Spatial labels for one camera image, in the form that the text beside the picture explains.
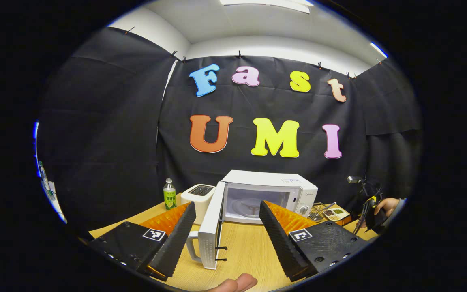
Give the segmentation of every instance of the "black curtain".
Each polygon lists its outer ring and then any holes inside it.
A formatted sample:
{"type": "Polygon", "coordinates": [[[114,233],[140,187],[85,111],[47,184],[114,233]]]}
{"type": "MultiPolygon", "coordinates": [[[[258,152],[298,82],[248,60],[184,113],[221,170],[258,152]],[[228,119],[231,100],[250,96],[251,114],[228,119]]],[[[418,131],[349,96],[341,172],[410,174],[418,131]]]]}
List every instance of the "black curtain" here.
{"type": "Polygon", "coordinates": [[[104,28],[50,78],[38,158],[79,234],[162,201],[156,124],[174,61],[151,41],[104,28]]]}
{"type": "Polygon", "coordinates": [[[405,196],[417,171],[420,151],[419,112],[408,80],[397,67],[385,61],[369,71],[348,78],[345,74],[299,61],[271,57],[206,57],[178,62],[165,91],[158,135],[159,183],[171,177],[179,191],[196,183],[217,184],[229,170],[297,173],[318,188],[317,202],[336,201],[352,210],[355,185],[348,176],[368,175],[385,186],[389,196],[405,196]],[[215,91],[196,96],[191,72],[217,64],[215,91]],[[239,66],[260,72],[260,85],[236,84],[232,75],[239,66]],[[309,92],[291,90],[292,71],[306,72],[309,92]],[[337,101],[327,81],[343,84],[345,102],[337,101]],[[217,153],[202,153],[189,143],[192,115],[208,115],[205,140],[217,139],[215,118],[233,118],[226,147],[217,153]],[[254,118],[268,118],[276,131],[284,121],[300,124],[297,158],[254,156],[257,127],[254,118]],[[342,157],[326,159],[324,124],[336,124],[342,157]]]}
{"type": "Polygon", "coordinates": [[[216,185],[231,169],[297,173],[319,188],[316,201],[336,201],[343,207],[348,207],[357,191],[346,178],[364,175],[368,162],[364,115],[352,79],[308,63],[254,56],[206,57],[178,62],[163,98],[158,151],[161,159],[159,184],[165,177],[171,177],[178,191],[196,183],[216,185]],[[189,74],[210,64],[220,68],[215,72],[216,90],[197,97],[196,84],[189,74]],[[234,83],[232,75],[239,66],[257,68],[260,85],[250,87],[234,83]],[[309,92],[291,90],[289,75],[292,71],[309,75],[309,92]],[[339,102],[332,95],[327,81],[333,78],[343,84],[342,94],[347,101],[339,102]],[[217,139],[217,116],[233,118],[228,143],[222,151],[211,154],[192,148],[189,118],[195,114],[211,118],[205,133],[208,142],[217,139]],[[276,131],[286,120],[298,122],[299,157],[270,153],[265,157],[252,155],[257,132],[254,118],[268,118],[276,131]],[[338,139],[342,157],[339,159],[324,157],[327,150],[324,124],[336,124],[341,128],[338,139]]]}
{"type": "Polygon", "coordinates": [[[416,182],[422,151],[421,111],[408,78],[387,58],[354,80],[365,115],[367,178],[385,196],[406,198],[416,182]]]}

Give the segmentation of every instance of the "white wall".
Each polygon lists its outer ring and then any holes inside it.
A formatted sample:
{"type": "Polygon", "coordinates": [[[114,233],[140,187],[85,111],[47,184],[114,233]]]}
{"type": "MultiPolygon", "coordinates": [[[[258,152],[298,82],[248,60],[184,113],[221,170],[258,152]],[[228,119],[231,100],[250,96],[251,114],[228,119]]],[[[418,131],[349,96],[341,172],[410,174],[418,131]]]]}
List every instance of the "white wall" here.
{"type": "Polygon", "coordinates": [[[139,7],[122,15],[109,26],[131,30],[149,41],[154,42],[169,52],[178,51],[176,57],[183,59],[191,43],[169,22],[145,7],[139,7]]]}
{"type": "Polygon", "coordinates": [[[227,56],[227,55],[266,56],[302,61],[345,74],[359,75],[372,65],[347,53],[322,46],[310,41],[289,39],[278,36],[236,36],[223,39],[213,39],[191,44],[186,53],[187,59],[227,56]]]}

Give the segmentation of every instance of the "wooden table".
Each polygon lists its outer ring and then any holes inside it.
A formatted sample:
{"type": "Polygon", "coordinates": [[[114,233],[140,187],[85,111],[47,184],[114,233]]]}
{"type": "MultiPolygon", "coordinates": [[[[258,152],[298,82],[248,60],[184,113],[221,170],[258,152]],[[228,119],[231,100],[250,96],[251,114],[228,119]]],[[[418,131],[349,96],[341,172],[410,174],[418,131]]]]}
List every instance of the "wooden table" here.
{"type": "MultiPolygon", "coordinates": [[[[181,203],[180,194],[176,195],[176,203],[178,206],[181,203]]],[[[139,224],[165,211],[165,204],[160,203],[131,218],[89,233],[93,238],[97,238],[124,221],[139,224]]],[[[357,220],[343,227],[352,232],[356,222],[357,220]]],[[[198,231],[199,225],[193,224],[191,230],[198,231]]],[[[364,233],[364,230],[360,230],[357,235],[363,240],[377,236],[373,231],[364,233]]],[[[196,254],[200,256],[197,240],[193,242],[196,254]]],[[[187,247],[184,247],[174,277],[170,277],[164,283],[183,290],[200,291],[216,287],[226,279],[237,279],[242,273],[248,273],[258,280],[257,285],[248,291],[266,292],[303,280],[291,282],[286,277],[263,225],[224,222],[221,245],[228,246],[228,251],[220,250],[219,258],[227,258],[228,261],[219,261],[216,270],[206,270],[201,263],[193,261],[187,247]]]]}

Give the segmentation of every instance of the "orange letter u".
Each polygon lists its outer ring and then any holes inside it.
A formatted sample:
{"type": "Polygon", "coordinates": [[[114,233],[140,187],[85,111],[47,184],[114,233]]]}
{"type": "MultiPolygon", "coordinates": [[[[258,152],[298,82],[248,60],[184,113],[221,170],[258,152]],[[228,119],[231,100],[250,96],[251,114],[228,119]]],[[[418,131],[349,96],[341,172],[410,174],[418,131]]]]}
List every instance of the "orange letter u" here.
{"type": "Polygon", "coordinates": [[[228,140],[228,128],[234,119],[229,116],[218,116],[215,118],[215,121],[219,124],[217,140],[214,143],[209,143],[204,140],[204,131],[206,124],[210,122],[210,117],[207,115],[191,116],[191,145],[194,149],[206,153],[215,153],[223,150],[228,140]]]}

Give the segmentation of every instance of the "letter m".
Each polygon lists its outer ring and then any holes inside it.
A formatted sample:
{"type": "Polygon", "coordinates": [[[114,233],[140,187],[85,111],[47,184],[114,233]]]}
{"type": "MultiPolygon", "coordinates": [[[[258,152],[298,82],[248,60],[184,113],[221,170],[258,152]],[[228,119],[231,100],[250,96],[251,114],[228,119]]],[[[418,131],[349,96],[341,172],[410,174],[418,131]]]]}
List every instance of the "letter m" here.
{"type": "Polygon", "coordinates": [[[253,123],[257,126],[257,140],[255,148],[252,149],[253,155],[266,156],[266,143],[268,144],[271,155],[276,155],[277,151],[282,146],[279,154],[282,157],[298,157],[297,151],[297,129],[300,125],[294,120],[287,120],[280,127],[278,133],[275,131],[273,124],[267,118],[256,118],[253,123]]]}

